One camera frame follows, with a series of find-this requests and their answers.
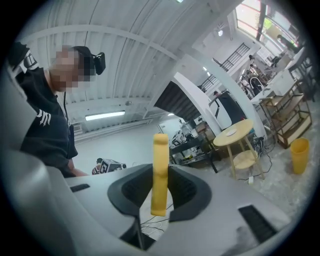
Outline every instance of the hand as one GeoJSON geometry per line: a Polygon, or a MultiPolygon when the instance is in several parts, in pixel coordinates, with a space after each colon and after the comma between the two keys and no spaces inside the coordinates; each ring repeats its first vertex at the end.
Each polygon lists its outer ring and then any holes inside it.
{"type": "Polygon", "coordinates": [[[68,167],[70,168],[71,172],[72,172],[76,177],[79,177],[79,176],[88,176],[88,174],[86,174],[85,172],[80,171],[80,170],[78,170],[78,169],[75,168],[74,161],[73,161],[72,159],[69,159],[68,167]]]}

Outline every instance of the black slot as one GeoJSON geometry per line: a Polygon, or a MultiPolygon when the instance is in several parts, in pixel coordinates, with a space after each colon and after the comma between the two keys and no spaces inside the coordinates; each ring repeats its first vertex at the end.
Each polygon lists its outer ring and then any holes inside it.
{"type": "Polygon", "coordinates": [[[277,233],[253,205],[239,208],[238,211],[260,244],[277,233]]]}
{"type": "Polygon", "coordinates": [[[76,186],[71,186],[70,189],[71,191],[74,192],[78,192],[80,190],[85,190],[87,188],[90,188],[90,186],[88,184],[80,184],[80,185],[76,185],[76,186]]]}

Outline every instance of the man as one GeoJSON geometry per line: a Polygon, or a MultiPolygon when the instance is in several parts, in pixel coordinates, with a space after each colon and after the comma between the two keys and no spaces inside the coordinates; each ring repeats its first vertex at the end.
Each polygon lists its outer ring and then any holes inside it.
{"type": "Polygon", "coordinates": [[[8,62],[13,70],[21,63],[26,64],[27,69],[22,68],[24,72],[20,72],[16,80],[37,113],[20,150],[36,156],[47,166],[58,168],[65,178],[86,176],[74,166],[72,158],[78,152],[73,126],[69,125],[67,112],[65,116],[57,101],[57,92],[77,87],[78,82],[89,81],[96,75],[90,50],[85,46],[62,47],[54,63],[44,70],[35,65],[37,62],[27,46],[16,42],[8,54],[8,62]]]}

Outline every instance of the round wooden table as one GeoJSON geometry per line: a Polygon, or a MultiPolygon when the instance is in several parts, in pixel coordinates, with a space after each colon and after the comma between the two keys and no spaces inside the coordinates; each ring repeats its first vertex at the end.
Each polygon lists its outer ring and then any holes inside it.
{"type": "Polygon", "coordinates": [[[235,180],[237,179],[236,169],[246,169],[251,167],[253,164],[257,164],[262,178],[265,178],[264,171],[262,170],[258,159],[258,154],[253,149],[250,141],[247,138],[247,134],[252,130],[253,127],[254,122],[251,119],[242,120],[225,129],[213,141],[213,144],[217,147],[227,147],[231,161],[232,176],[235,180]],[[250,150],[245,150],[245,147],[241,141],[242,139],[245,140],[250,150]],[[239,143],[242,149],[242,152],[235,158],[233,158],[230,148],[230,145],[233,143],[239,143]]]}

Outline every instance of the window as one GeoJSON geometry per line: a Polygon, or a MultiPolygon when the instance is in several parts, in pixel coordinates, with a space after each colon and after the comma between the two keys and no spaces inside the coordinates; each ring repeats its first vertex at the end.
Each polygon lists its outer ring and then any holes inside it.
{"type": "Polygon", "coordinates": [[[261,10],[261,3],[258,0],[244,0],[242,4],[256,9],[257,11],[261,10]]]}
{"type": "Polygon", "coordinates": [[[257,36],[258,31],[256,29],[254,29],[253,27],[245,24],[244,22],[238,20],[238,27],[242,30],[244,30],[245,32],[249,33],[250,35],[252,35],[254,38],[257,36]]]}
{"type": "Polygon", "coordinates": [[[269,20],[276,24],[280,30],[282,30],[282,32],[285,34],[283,35],[284,37],[290,41],[296,41],[299,32],[285,16],[270,6],[266,6],[265,15],[269,18],[269,20]]]}
{"type": "Polygon", "coordinates": [[[279,27],[273,20],[265,18],[263,22],[262,33],[268,35],[281,49],[284,49],[285,45],[278,41],[277,36],[281,35],[295,46],[295,41],[286,33],[281,27],[279,27]]]}
{"type": "Polygon", "coordinates": [[[260,12],[243,4],[238,5],[235,11],[238,21],[241,21],[256,30],[258,29],[260,12]]]}
{"type": "Polygon", "coordinates": [[[278,35],[299,46],[298,30],[283,14],[259,0],[244,0],[235,8],[235,12],[238,28],[259,40],[272,55],[277,56],[286,48],[278,40],[278,35]]]}
{"type": "Polygon", "coordinates": [[[261,3],[258,0],[245,0],[235,8],[238,28],[254,38],[258,34],[261,3]]]}

